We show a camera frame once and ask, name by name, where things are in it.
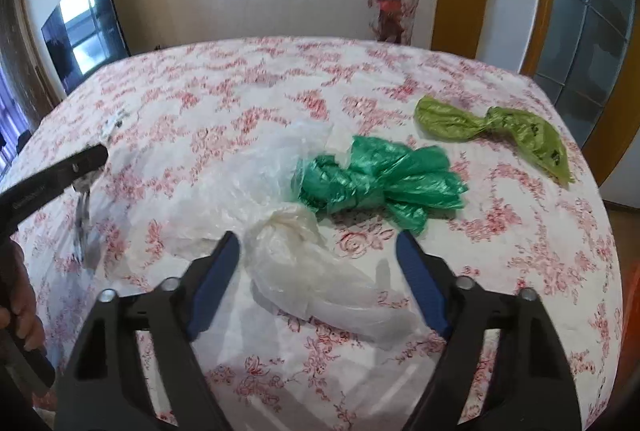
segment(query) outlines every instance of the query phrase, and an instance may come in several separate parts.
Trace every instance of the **blue gripper pad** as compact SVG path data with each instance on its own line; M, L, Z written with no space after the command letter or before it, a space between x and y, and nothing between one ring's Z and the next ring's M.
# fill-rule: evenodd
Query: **blue gripper pad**
M420 251L407 231L396 238L396 258L418 303L424 322L440 337L449 339L452 327L446 317L446 299L436 286Z
M193 296L191 320L186 328L190 342L211 326L239 259L240 242L231 234Z

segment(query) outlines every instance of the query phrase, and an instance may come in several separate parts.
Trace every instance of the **white plastic bag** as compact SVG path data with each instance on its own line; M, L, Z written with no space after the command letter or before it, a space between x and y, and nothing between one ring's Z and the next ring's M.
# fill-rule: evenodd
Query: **white plastic bag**
M165 246L200 257L234 231L246 271L281 310L389 343L412 332L417 317L378 305L375 282L326 248L316 215L291 190L299 161L325 151L329 137L327 124L293 124L201 176L193 197L175 207Z

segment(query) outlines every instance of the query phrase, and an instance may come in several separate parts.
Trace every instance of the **finger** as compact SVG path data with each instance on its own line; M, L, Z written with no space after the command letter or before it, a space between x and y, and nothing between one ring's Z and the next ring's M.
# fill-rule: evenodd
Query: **finger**
M23 264L18 263L18 274L12 292L11 310L15 315L26 311L36 312L36 295L29 283L29 276Z
M24 251L22 250L21 246L15 243L15 241L13 240L11 240L11 245L14 248L14 256L16 257L16 260L19 260L20 263L24 263Z
M33 327L31 327L31 332L24 344L24 349L27 351L31 351L35 350L36 348L40 348L44 346L44 339L45 336L42 321L38 316L35 316Z
M7 328L11 322L11 314L9 310L0 308L0 330Z
M31 333L31 328L33 327L33 322L36 319L36 315L34 312L25 311L18 316L18 326L16 328L15 334L21 339L25 339L27 335Z

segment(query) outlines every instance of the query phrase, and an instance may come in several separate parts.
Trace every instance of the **human hand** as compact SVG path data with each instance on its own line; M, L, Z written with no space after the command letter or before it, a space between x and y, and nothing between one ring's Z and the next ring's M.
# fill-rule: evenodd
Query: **human hand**
M2 246L3 251L4 249L8 249L12 255L0 255L0 259L14 259L16 265L15 284L10 292L11 312L17 316L15 334L25 339L25 350L34 350L44 345L44 328L42 321L36 316L36 295L24 266L24 253L20 245L14 241L10 245ZM9 311L0 307L0 330L6 328L10 321Z

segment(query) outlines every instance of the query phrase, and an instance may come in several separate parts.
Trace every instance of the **small white object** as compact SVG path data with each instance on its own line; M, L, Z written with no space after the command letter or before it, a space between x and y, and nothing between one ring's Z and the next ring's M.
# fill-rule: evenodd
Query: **small white object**
M129 117L129 112L126 110L120 110L113 117L109 118L102 127L100 141L108 146L111 142L111 137L113 137L113 134L117 129L122 127L122 121L127 117Z
M468 276L459 276L456 280L456 286L461 290L471 290L476 282Z
M538 298L538 294L536 294L536 291L532 288L523 288L520 291L520 297L527 301L535 301Z
M98 296L98 301L101 303L109 303L113 301L118 296L118 293L113 288L108 288L107 290L103 290L100 292Z
M179 277L168 277L166 280L162 281L160 284L160 288L165 292L173 292L180 286L180 278Z

